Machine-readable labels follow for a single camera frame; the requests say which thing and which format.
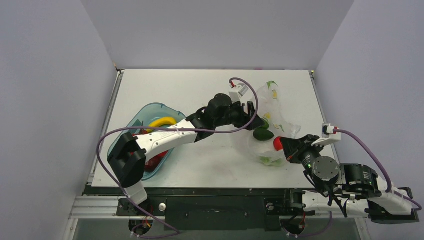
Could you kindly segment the green orange fake mango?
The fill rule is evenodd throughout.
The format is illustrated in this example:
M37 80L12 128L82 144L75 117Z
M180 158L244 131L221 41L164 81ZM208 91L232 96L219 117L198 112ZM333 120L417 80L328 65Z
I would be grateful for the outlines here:
M269 129L270 125L269 122L266 121L265 119L262 119L263 125L260 127L261 129Z

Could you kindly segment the dark green fake avocado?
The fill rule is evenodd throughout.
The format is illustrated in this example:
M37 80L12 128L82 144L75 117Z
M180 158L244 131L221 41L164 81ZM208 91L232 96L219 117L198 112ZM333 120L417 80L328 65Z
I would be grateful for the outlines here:
M257 128L253 132L253 137L255 140L260 142L266 142L275 137L274 133L269 131L268 129Z

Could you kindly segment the clear plastic bag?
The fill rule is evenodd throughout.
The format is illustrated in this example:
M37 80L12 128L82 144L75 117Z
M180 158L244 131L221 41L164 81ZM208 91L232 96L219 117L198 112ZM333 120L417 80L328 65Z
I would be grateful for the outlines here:
M295 139L301 126L284 117L283 94L275 81L266 82L256 94L259 102L257 116L264 121L264 125L253 131L242 130L231 134L231 143L249 161L281 167L287 162L286 157L283 150L275 149L274 140L278 137Z

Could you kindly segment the yellow fake banana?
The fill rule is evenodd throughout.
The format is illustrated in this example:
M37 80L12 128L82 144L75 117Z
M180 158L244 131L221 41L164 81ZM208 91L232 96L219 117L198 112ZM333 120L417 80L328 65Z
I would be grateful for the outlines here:
M175 124L177 124L177 121L176 121L175 118L173 118L171 116L165 116L165 117L161 117L161 118L158 118L158 119L152 121L148 126L154 127L154 128L159 128L159 127L162 127L162 126L165 126L165 125L173 126Z

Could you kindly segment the dark red fake plum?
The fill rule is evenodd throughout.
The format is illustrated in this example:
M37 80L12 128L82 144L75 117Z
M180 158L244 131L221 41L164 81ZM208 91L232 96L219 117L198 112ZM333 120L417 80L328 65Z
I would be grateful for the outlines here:
M148 173L153 172L159 166L161 161L162 161L161 157L151 158L148 162L145 163L144 171Z

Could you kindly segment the red fake apple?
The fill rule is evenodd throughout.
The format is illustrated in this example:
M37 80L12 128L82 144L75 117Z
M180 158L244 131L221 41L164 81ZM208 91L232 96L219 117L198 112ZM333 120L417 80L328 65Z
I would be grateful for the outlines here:
M164 152L154 156L153 158L151 158L150 162L153 162L155 164L159 164L167 154L168 154L168 151L164 151Z

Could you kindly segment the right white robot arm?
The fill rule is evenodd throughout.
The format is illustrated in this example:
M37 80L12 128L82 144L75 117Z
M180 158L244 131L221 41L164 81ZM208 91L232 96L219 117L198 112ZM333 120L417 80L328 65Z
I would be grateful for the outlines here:
M324 147L341 140L339 132L293 139L276 137L273 146L290 164L302 165L313 190L290 190L283 209L294 214L331 212L345 218L368 218L373 223L399 225L418 223L419 207L411 190L396 188L367 165L338 163L321 155Z

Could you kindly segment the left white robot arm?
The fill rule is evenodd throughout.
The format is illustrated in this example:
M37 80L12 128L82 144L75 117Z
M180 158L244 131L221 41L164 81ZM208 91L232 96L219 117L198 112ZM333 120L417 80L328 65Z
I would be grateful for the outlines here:
M176 124L168 124L165 129L155 128L151 133L138 136L130 132L122 134L108 154L107 162L130 200L129 208L136 215L143 215L149 210L142 181L148 161L168 150L204 140L215 134L218 127L254 131L263 125L253 102L244 104L219 93L206 107Z

